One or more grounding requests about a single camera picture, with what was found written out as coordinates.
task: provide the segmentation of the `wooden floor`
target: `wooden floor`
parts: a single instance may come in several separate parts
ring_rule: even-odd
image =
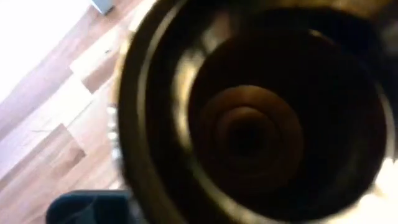
[[[77,189],[120,189],[106,108],[121,41],[153,0],[93,7],[0,101],[0,223],[44,223],[48,205]]]

